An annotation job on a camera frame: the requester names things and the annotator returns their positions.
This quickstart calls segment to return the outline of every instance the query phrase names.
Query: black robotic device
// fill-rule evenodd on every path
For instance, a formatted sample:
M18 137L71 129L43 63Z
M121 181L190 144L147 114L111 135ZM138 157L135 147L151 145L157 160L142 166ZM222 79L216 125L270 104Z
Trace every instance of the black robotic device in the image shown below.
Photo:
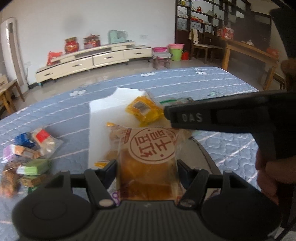
M270 91L169 106L165 116L176 128L252 133L262 154L274 160L295 155L295 106L293 93ZM274 240L281 223L291 229L292 198L279 192L279 208L232 172L210 175L191 170L181 160L177 163L186 189L177 205L122 201L116 207L106 191L116 177L117 162L112 161L102 170L56 174L16 205L13 224L20 240L35 241L256 241ZM74 195L74 187L86 188L90 202ZM208 188L221 188L221 194L204 201ZM293 192L292 185L281 188Z

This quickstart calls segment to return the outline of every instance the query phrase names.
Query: blue mattress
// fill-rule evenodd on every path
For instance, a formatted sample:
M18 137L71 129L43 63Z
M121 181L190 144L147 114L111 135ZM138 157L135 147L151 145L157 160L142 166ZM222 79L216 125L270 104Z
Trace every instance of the blue mattress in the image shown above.
M77 89L87 90L84 95L71 97L70 92L56 95L1 120L0 156L15 136L45 127L54 137L64 141L52 156L53 173L65 169L73 174L82 173L88 165L89 102L111 95L117 87L144 89L159 101L181 97L199 100L257 91L216 67L172 69L157 71L155 75L137 74L102 81ZM209 152L221 171L233 170L256 186L254 163L258 147L251 134L195 131L193 136ZM13 199L0 197L0 240L17 239L11 211L26 195L27 190L21 189Z

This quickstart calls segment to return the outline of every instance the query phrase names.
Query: drawer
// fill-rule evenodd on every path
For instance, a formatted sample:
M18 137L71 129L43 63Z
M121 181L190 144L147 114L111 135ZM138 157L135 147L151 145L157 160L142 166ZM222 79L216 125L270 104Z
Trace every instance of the drawer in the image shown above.
M68 63L60 64L56 66L58 76L65 76L68 74L74 74L76 72L88 70L93 66L92 57L82 58L74 60Z
M151 57L152 56L152 49L145 48L145 49L128 49L124 51L124 58L144 58L144 57Z
M41 83L42 81L54 78L58 75L58 70L56 69L57 66L51 67L50 69L43 70L39 73L35 74L36 82Z
M123 51L94 55L94 65L105 64L124 59Z

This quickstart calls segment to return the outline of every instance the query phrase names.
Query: white tv stand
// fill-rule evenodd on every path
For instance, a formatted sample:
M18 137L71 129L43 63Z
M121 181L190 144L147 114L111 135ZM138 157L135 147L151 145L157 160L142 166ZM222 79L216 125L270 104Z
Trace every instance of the white tv stand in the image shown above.
M66 75L98 68L101 66L128 62L130 59L147 58L152 56L152 48L136 46L133 41L118 44L102 45L84 49L70 54L64 54L52 59L57 64L45 66L36 71L36 82L57 79Z

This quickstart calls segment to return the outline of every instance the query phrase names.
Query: towel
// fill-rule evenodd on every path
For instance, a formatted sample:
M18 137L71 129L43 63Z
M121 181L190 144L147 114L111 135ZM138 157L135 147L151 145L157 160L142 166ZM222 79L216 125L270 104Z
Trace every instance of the towel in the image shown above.
M193 28L189 33L189 40L191 40L191 33L193 32L193 43L198 44L198 32L197 29Z

